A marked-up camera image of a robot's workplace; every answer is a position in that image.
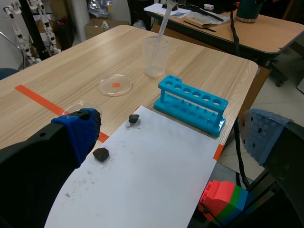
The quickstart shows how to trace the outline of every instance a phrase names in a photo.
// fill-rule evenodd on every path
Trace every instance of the orange tape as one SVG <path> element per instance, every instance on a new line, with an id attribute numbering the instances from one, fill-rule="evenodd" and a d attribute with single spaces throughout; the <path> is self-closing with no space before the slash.
<path id="1" fill-rule="evenodd" d="M 224 148 L 223 145 L 221 145 L 221 144 L 218 145 L 217 151 L 215 151 L 215 154 L 214 154 L 214 156 L 213 156 L 213 158 L 214 158 L 215 160 L 218 160 L 218 159 L 219 159 L 220 155 L 222 154 L 223 148 Z"/>
<path id="2" fill-rule="evenodd" d="M 50 102 L 49 100 L 43 98 L 42 96 L 36 94 L 35 92 L 31 91 L 29 88 L 26 88 L 24 85 L 18 85 L 15 87 L 16 90 L 23 93 L 25 96 L 28 96 L 33 101 L 36 101 L 38 104 L 42 105 L 46 109 L 50 110 L 51 112 L 55 113 L 56 115 L 61 116 L 63 113 L 68 114 L 60 108 L 59 106 L 55 105 L 54 103 Z M 109 138 L 108 135 L 100 132 L 98 140 L 104 143 Z"/>

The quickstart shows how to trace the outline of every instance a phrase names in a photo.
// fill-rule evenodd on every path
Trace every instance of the black rock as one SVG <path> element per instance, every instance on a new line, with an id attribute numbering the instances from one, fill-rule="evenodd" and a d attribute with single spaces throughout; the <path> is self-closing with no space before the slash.
<path id="1" fill-rule="evenodd" d="M 129 115 L 129 123 L 131 123 L 131 124 L 136 123 L 138 118 L 139 118 L 139 115 L 137 115 L 137 114 Z"/>
<path id="2" fill-rule="evenodd" d="M 93 155 L 100 162 L 104 162 L 109 157 L 109 151 L 106 148 L 98 148 L 93 152 Z"/>

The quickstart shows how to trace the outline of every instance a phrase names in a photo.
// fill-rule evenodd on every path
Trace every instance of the floor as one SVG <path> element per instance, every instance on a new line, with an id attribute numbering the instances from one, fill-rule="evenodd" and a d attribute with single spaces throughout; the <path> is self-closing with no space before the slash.
<path id="1" fill-rule="evenodd" d="M 289 48 L 278 56 L 277 59 L 280 60 L 277 68 L 288 77 L 288 80 L 282 87 L 276 87 L 273 78 L 269 77 L 251 108 L 263 109 L 279 114 L 294 120 L 295 123 L 304 127 L 304 95 L 296 88 L 304 76 L 304 59 Z M 235 141 L 233 141 L 223 151 L 218 162 L 239 172 L 236 153 Z M 245 174 L 254 180 L 264 168 L 259 166 L 246 152 L 243 145 L 241 145 L 241 153 Z"/>

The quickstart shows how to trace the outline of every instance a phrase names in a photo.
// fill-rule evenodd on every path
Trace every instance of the red block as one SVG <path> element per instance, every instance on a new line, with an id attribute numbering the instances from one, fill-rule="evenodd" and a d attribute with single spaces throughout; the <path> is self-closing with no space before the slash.
<path id="1" fill-rule="evenodd" d="M 209 182 L 200 198 L 199 210 L 203 212 L 204 207 L 201 204 L 203 203 L 216 217 L 229 204 L 235 186 L 234 183 L 228 181 L 213 180 L 213 182 Z M 210 214 L 205 214 L 205 217 L 209 221 L 214 219 Z"/>

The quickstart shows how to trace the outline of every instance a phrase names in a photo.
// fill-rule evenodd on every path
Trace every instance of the white robot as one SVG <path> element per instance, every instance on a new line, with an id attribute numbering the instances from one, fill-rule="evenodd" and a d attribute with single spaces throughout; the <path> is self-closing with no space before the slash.
<path id="1" fill-rule="evenodd" d="M 53 33 L 52 27 L 49 23 L 49 20 L 47 18 L 45 9 L 44 9 L 44 5 L 42 4 L 41 0 L 28 0 L 28 4 L 29 7 L 31 8 L 31 10 L 38 10 L 42 23 L 43 23 L 43 27 L 44 30 L 47 34 L 47 38 L 50 42 L 50 50 L 51 52 L 53 52 L 54 54 L 58 54 L 61 52 L 60 49 L 58 49 L 56 47 L 56 38 L 55 38 L 55 34 Z M 41 62 L 41 59 L 39 58 L 34 58 L 32 56 L 32 53 L 30 51 L 30 46 L 29 46 L 29 41 L 27 41 L 23 35 L 22 32 L 19 28 L 19 26 L 16 24 L 15 22 L 15 15 L 21 14 L 21 9 L 20 9 L 21 5 L 19 0 L 11 0 L 10 5 L 6 6 L 3 8 L 5 15 L 7 16 L 11 27 L 17 37 L 20 49 L 26 54 L 26 57 L 28 58 L 28 62 L 33 65 L 36 63 Z"/>

